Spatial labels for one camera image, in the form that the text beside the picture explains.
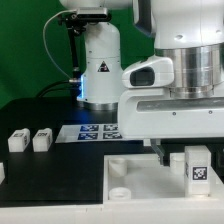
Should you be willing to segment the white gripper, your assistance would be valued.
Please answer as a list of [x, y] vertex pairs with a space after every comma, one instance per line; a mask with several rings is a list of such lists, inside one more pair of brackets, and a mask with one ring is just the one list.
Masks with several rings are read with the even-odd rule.
[[118, 104], [118, 129], [126, 139], [152, 139], [163, 165], [159, 139], [224, 137], [224, 98], [171, 99], [163, 88], [131, 89]]

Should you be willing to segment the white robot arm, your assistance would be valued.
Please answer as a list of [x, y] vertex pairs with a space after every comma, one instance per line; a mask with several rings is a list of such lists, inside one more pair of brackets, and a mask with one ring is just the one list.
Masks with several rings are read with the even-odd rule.
[[224, 136], [224, 0], [60, 0], [82, 8], [132, 6], [134, 23], [154, 36], [154, 55], [123, 73], [118, 127], [160, 157], [162, 139]]

